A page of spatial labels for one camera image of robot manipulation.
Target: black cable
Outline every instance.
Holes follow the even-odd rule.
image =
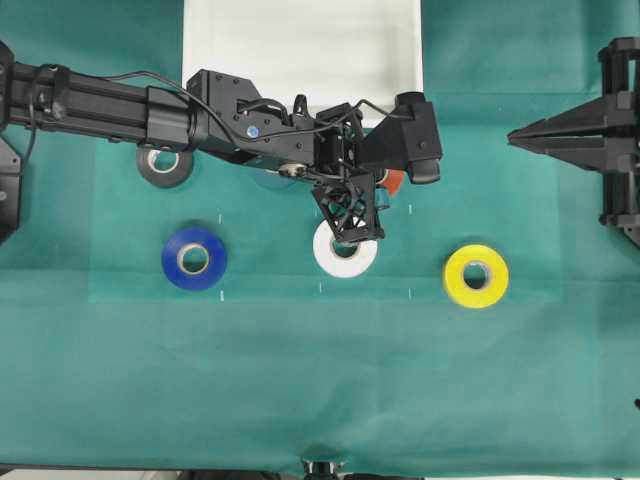
[[[345,114],[341,115],[337,119],[335,119],[332,122],[329,122],[328,124],[323,125],[321,127],[310,128],[310,129],[306,129],[306,130],[295,130],[295,131],[286,130],[286,131],[269,133],[269,134],[266,134],[266,135],[261,135],[261,136],[252,138],[252,137],[247,137],[247,136],[245,136],[245,135],[243,135],[241,133],[238,133],[235,130],[233,130],[233,128],[231,128],[227,122],[225,122],[222,118],[220,118],[220,116],[209,105],[204,103],[202,100],[200,100],[198,97],[196,97],[195,95],[193,95],[192,93],[190,93],[186,89],[182,88],[177,83],[169,80],[166,77],[163,77],[160,74],[157,74],[157,73],[154,73],[154,72],[148,72],[146,70],[138,70],[138,71],[135,71],[135,72],[124,73],[122,75],[111,75],[111,76],[107,76],[107,77],[96,77],[96,76],[91,76],[91,75],[86,75],[86,76],[89,76],[89,77],[92,77],[92,78],[98,78],[98,79],[102,79],[102,80],[110,80],[110,81],[127,80],[127,79],[130,79],[130,78],[136,78],[136,77],[149,77],[149,78],[153,78],[154,80],[157,80],[157,81],[159,81],[161,83],[164,83],[165,85],[169,85],[170,87],[178,90],[180,93],[186,95],[191,100],[193,100],[198,105],[200,105],[205,110],[205,112],[207,112],[216,121],[216,123],[218,123],[218,125],[220,125],[220,128],[225,133],[227,138],[229,138],[231,143],[233,143],[236,146],[239,146],[239,145],[234,140],[234,137],[237,138],[237,139],[240,139],[240,140],[242,140],[244,142],[255,143],[255,142],[261,142],[261,141],[268,141],[269,139],[272,139],[272,138],[287,137],[287,136],[291,136],[291,135],[321,133],[321,132],[324,132],[326,130],[330,130],[331,128],[334,128],[334,127],[340,125],[344,120],[346,120],[351,115],[353,115],[362,105],[367,105],[368,107],[370,107],[373,110],[377,111],[378,113],[384,115],[385,117],[396,118],[396,119],[401,119],[401,120],[410,119],[410,117],[407,117],[407,116],[394,115],[392,113],[389,113],[389,112],[383,110],[382,108],[374,105],[369,100],[362,99],[358,103],[356,103],[355,106],[351,107]]]
[[[251,112],[262,107],[272,107],[280,110],[280,118],[282,119],[282,123],[284,123],[288,127],[293,126],[289,123],[289,113],[287,112],[287,107],[282,105],[277,100],[273,100],[271,98],[260,98],[258,100],[243,103],[238,106],[238,113]]]
[[[22,164],[20,165],[20,173],[22,173],[27,168],[27,164],[31,159],[31,154],[33,153],[33,147],[36,144],[36,135],[38,133],[38,128],[36,126],[36,107],[35,107],[35,97],[36,97],[36,88],[38,86],[38,79],[40,75],[44,71],[45,68],[48,68],[48,65],[41,65],[36,69],[33,80],[31,81],[31,87],[29,88],[29,93],[27,95],[28,98],[28,106],[29,106],[29,124],[31,126],[31,137],[29,138],[29,145],[27,146],[27,152],[24,154],[24,158],[22,159]]]

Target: green cloth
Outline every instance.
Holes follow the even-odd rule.
[[[159,190],[132,145],[39,134],[22,227],[0,247],[0,462],[640,475],[640,252],[598,224],[598,175],[505,138],[597,96],[596,53],[640,34],[639,4],[422,7],[442,180],[400,190],[354,280],[315,263],[304,185],[269,190],[197,155]],[[0,0],[0,39],[25,63],[179,79],[181,38],[179,0]],[[24,151],[27,132],[3,135]],[[194,223],[229,253],[201,293],[160,265]],[[441,285],[471,242],[511,269],[484,311]]]

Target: white box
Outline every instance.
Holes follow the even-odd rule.
[[[185,0],[183,83],[200,69],[253,81],[312,114],[422,91],[420,0]],[[363,106],[364,126],[381,116]]]

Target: white tape roll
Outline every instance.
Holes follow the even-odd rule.
[[[313,236],[313,254],[318,265],[329,275],[338,278],[353,278],[364,273],[376,259],[378,242],[367,240],[357,244],[356,251],[349,257],[342,257],[334,248],[333,232],[325,220]]]

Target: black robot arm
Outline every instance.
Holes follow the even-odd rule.
[[[119,83],[133,77],[169,88]],[[2,155],[0,148],[0,191],[15,200],[0,202],[0,241],[18,225],[20,176],[37,129],[135,143],[145,151],[200,150],[310,182],[338,241],[383,238],[378,210],[385,205],[376,193],[385,170],[404,170],[412,183],[431,183],[439,179],[442,151],[433,106],[422,93],[398,95],[395,109],[383,112],[368,134],[361,125],[363,104],[377,109],[362,100],[313,117],[303,95],[288,112],[263,98],[250,80],[232,75],[201,70],[186,89],[152,72],[94,77],[61,65],[17,63],[0,42],[0,131],[8,124],[32,131],[24,159],[12,149]]]
[[[602,174],[600,223],[640,248],[640,38],[600,50],[602,95],[509,134],[509,144]]]

